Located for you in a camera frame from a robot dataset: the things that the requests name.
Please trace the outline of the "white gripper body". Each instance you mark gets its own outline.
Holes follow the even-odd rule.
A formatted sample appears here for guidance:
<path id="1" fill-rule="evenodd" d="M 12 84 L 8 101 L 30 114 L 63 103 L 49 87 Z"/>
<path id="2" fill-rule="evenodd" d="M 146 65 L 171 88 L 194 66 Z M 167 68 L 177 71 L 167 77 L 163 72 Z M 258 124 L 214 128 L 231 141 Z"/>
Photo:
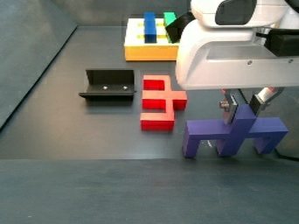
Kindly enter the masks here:
<path id="1" fill-rule="evenodd" d="M 191 0 L 177 80 L 186 90 L 299 86 L 299 56 L 277 57 L 258 32 L 299 30 L 299 0 Z"/>

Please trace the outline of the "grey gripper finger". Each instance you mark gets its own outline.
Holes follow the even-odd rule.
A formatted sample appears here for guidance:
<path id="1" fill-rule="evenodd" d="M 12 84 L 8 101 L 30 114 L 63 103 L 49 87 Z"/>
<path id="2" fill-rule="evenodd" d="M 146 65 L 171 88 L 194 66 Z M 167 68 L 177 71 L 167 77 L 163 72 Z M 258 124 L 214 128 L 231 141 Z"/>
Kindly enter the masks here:
<path id="1" fill-rule="evenodd" d="M 271 101 L 283 93 L 283 91 L 285 89 L 282 87 L 263 87 L 262 89 L 254 90 L 249 105 L 255 116 L 258 116 L 270 106 Z"/>
<path id="2" fill-rule="evenodd" d="M 219 103 L 219 107 L 223 109 L 225 123 L 231 124 L 239 104 L 234 97 L 234 91 L 231 89 L 223 89 L 222 92 L 225 94 L 225 100 Z"/>

